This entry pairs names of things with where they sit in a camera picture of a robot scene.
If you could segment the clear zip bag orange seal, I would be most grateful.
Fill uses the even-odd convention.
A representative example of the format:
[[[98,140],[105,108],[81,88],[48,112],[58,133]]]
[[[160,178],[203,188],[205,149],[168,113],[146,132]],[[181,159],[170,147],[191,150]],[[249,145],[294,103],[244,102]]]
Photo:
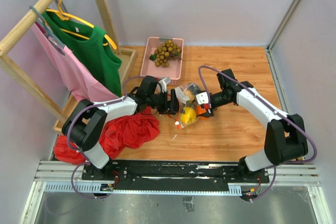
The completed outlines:
[[[187,90],[187,85],[185,87],[179,86],[179,87],[174,88],[175,92],[176,92],[176,96],[178,98],[178,107],[179,107],[179,111],[177,112],[176,118],[175,118],[175,125],[178,129],[182,129],[186,126],[191,125],[191,124],[182,125],[180,123],[180,114],[181,114],[183,108],[185,106],[190,106],[190,107],[193,107],[194,109],[196,109],[196,106],[198,105],[195,101],[195,96],[194,96],[194,98],[190,99],[188,96],[185,95],[185,92]]]

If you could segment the grey clothes hanger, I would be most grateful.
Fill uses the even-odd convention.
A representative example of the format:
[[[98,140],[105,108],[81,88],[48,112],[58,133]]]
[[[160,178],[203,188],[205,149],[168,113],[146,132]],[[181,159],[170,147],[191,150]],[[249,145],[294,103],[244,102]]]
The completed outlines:
[[[53,33],[53,31],[47,26],[45,19],[43,18],[42,14],[37,11],[33,6],[29,6],[29,8],[38,16],[36,22],[43,27],[44,35],[52,44],[52,46],[61,54],[65,55],[63,49],[65,45],[61,42],[61,40]]]

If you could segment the pink shirt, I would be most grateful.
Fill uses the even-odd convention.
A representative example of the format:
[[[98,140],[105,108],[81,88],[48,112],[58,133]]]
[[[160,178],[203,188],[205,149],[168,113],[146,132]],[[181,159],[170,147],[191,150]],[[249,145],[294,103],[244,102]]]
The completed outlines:
[[[103,102],[118,98],[92,76],[68,47],[62,48],[54,38],[47,36],[41,22],[35,22],[31,28],[49,60],[59,71],[65,87],[77,101],[88,99],[91,102]]]

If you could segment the dark blueberry cluster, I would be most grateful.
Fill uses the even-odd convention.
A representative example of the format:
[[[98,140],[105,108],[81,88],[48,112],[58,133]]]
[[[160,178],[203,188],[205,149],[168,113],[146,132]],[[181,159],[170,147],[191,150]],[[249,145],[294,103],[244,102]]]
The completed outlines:
[[[187,90],[192,94],[192,95],[196,95],[202,92],[201,88],[196,85],[195,83],[189,83],[187,85]]]

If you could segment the yellow fake lemon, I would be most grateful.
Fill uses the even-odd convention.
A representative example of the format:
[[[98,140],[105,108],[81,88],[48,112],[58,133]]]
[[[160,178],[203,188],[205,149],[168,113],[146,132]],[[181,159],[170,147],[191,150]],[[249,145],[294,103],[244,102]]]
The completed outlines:
[[[180,114],[180,123],[182,125],[193,124],[197,119],[196,111],[193,107],[185,106]]]

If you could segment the brown longan fruit bunch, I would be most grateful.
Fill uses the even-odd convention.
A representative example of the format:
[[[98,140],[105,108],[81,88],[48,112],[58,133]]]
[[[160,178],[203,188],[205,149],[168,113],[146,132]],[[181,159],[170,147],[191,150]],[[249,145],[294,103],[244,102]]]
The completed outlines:
[[[149,59],[155,63],[156,67],[168,67],[170,60],[182,58],[182,47],[174,43],[172,39],[166,40],[155,48]]]

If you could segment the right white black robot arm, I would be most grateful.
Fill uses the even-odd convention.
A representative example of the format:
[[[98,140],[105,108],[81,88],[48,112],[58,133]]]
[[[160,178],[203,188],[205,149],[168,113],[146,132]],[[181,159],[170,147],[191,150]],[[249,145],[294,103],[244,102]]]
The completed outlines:
[[[252,114],[266,129],[263,149],[242,157],[238,162],[238,177],[250,182],[268,167],[294,161],[308,153],[307,134],[303,118],[288,114],[263,98],[252,84],[239,82],[232,69],[217,73],[221,88],[218,93],[205,90],[196,95],[196,103],[203,109],[197,115],[210,118],[213,111],[223,105],[234,103]]]

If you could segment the green shirt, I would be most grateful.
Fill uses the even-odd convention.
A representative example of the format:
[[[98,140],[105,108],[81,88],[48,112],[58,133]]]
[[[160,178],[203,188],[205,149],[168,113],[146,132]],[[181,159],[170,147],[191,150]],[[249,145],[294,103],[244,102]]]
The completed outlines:
[[[52,32],[61,40],[59,35],[53,30]],[[122,90],[119,69],[122,65],[122,60],[116,56],[111,49],[99,51],[92,46],[88,46],[87,43],[75,47],[68,46],[63,40],[61,40],[61,42],[72,51],[96,80],[103,84],[113,94],[118,97],[121,96]]]

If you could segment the pink plastic basket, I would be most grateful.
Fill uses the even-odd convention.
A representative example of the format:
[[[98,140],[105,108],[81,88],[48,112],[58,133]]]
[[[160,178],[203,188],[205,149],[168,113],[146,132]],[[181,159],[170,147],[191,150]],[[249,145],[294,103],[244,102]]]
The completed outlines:
[[[183,46],[182,38],[149,37],[140,75],[168,77],[170,85],[178,85],[182,75]]]

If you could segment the small yellow fake fruit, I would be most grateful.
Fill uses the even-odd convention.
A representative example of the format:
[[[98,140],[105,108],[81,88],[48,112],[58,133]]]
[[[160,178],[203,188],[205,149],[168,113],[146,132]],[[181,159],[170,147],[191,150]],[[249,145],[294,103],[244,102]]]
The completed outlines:
[[[194,98],[194,94],[190,90],[186,90],[185,95],[188,96],[190,99]]]

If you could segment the orange fake orange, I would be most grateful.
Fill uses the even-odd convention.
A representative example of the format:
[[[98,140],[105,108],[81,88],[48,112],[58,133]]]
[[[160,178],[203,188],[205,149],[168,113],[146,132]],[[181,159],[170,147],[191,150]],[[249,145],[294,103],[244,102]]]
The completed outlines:
[[[195,112],[200,120],[207,120],[210,117],[208,109],[203,108],[201,105],[196,106]]]

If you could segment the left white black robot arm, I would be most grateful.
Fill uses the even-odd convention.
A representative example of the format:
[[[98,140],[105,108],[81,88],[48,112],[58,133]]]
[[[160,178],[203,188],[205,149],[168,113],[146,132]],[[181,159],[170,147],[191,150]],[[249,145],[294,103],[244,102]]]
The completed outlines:
[[[121,98],[95,103],[83,99],[63,124],[61,132],[67,137],[69,146],[75,144],[74,150],[94,166],[95,175],[102,180],[108,179],[112,175],[111,158],[99,143],[104,125],[123,116],[141,113],[148,107],[159,114],[175,115],[179,111],[179,101],[174,90],[168,96],[170,82],[169,77],[145,76],[138,87]]]

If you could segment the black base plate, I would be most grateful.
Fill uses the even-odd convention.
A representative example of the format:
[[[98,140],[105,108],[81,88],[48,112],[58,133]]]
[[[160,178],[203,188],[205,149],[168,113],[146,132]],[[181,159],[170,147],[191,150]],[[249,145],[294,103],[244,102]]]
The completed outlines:
[[[117,189],[158,191],[225,191],[230,183],[266,184],[264,169],[247,172],[237,162],[135,161],[116,159],[98,170],[85,165],[83,180],[113,180]]]

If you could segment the yellow clothes hanger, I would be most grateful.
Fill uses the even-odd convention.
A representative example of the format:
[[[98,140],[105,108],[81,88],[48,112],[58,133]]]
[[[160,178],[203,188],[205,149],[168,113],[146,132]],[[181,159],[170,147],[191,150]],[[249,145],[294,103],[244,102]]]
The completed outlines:
[[[87,43],[88,46],[104,51],[105,49],[117,49],[115,42],[98,26],[65,13],[57,6],[57,9],[47,8],[43,13],[49,27],[60,36],[68,46],[78,47]]]

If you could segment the red cloth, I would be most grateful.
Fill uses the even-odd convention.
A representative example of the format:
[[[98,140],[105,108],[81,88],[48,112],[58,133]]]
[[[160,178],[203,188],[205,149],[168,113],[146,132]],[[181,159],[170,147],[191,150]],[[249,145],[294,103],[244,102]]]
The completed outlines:
[[[159,121],[151,114],[151,108],[130,116],[123,116],[109,121],[99,138],[103,150],[111,159],[118,157],[125,147],[140,148],[144,143],[155,139],[159,133]],[[67,145],[64,135],[57,137],[54,146],[55,158],[65,163],[79,165],[85,161],[82,154]]]

